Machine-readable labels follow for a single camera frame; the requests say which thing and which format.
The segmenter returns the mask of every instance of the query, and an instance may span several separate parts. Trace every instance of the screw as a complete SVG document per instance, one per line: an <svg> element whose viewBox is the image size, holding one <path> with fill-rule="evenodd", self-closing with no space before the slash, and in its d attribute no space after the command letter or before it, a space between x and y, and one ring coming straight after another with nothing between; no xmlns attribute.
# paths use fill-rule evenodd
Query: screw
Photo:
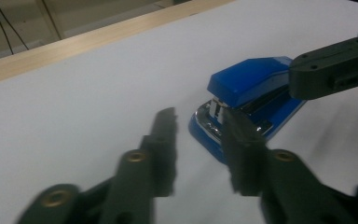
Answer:
<svg viewBox="0 0 358 224"><path fill-rule="evenodd" d="M275 153L275 158L279 161L294 161L295 155L288 151L278 151Z"/></svg>
<svg viewBox="0 0 358 224"><path fill-rule="evenodd" d="M127 158L128 161L142 161L146 158L146 155L142 152L132 152Z"/></svg>
<svg viewBox="0 0 358 224"><path fill-rule="evenodd" d="M71 193L67 190L55 190L42 199L45 207L56 207L66 203L71 198Z"/></svg>

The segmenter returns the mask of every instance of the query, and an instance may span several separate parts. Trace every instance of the wooden edge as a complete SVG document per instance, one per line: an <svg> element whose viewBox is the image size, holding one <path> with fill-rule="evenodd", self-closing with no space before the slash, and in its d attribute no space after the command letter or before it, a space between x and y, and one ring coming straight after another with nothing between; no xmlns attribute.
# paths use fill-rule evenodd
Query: wooden edge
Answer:
<svg viewBox="0 0 358 224"><path fill-rule="evenodd" d="M193 0L0 59L0 81L234 0Z"/></svg>

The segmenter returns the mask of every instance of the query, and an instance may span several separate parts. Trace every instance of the white table surface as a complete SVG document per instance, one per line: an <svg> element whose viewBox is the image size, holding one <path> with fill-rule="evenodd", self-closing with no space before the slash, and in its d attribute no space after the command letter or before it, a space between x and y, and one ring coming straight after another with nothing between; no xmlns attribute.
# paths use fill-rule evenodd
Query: white table surface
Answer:
<svg viewBox="0 0 358 224"><path fill-rule="evenodd" d="M41 190L89 189L139 146L155 114L178 115L175 195L159 224L264 223L257 198L233 194L227 167L189 134L211 74L248 58L291 58L357 36L358 4L236 1L0 82L0 224ZM327 185L358 185L358 88L309 101L269 142Z"/></svg>

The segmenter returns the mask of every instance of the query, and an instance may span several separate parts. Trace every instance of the blue stapler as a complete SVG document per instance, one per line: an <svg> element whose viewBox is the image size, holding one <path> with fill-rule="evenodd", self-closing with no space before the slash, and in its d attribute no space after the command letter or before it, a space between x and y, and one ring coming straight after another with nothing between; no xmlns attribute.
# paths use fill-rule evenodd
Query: blue stapler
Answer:
<svg viewBox="0 0 358 224"><path fill-rule="evenodd" d="M211 76L214 98L201 105L189 123L191 134L222 163L220 147L225 108L240 110L267 139L289 120L305 101L289 95L287 57L249 59Z"/></svg>

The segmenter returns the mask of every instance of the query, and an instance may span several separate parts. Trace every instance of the cable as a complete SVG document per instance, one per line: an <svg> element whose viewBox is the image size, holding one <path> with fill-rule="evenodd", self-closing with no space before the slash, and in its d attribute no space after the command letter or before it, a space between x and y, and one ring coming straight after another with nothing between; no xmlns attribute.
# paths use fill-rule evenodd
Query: cable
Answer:
<svg viewBox="0 0 358 224"><path fill-rule="evenodd" d="M5 31L4 26L2 25L2 22L1 22L1 21L0 21L0 26L1 26L1 28L2 28L2 31L4 32L5 39L7 40L7 44L8 44L8 47L10 48L11 54L14 54L14 53L13 53L13 48L12 48L11 45L10 45L10 41L8 40L7 33L6 33L6 31Z"/></svg>
<svg viewBox="0 0 358 224"><path fill-rule="evenodd" d="M11 27L11 29L14 31L14 33L16 33L16 35L19 37L19 40L21 41L22 45L28 49L28 46L24 43L24 41L22 40L21 36L19 35L19 33L17 33L16 29L14 29L14 27L11 25L11 23L8 21L7 17L5 16L4 12L2 11L2 9L0 8L0 12L2 14L2 16L4 17L5 21L7 22L7 24Z"/></svg>

